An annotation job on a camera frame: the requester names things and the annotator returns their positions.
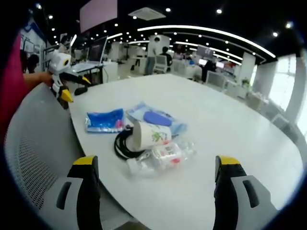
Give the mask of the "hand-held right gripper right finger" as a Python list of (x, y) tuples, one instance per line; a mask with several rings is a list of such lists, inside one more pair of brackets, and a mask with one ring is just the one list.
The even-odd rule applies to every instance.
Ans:
[(232, 157), (215, 158), (214, 230), (261, 230), (277, 214), (269, 190)]

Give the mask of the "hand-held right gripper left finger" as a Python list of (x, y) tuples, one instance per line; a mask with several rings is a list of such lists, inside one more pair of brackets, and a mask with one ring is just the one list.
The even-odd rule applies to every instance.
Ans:
[(42, 219), (52, 230), (99, 230), (99, 209), (98, 158), (86, 156), (46, 191)]

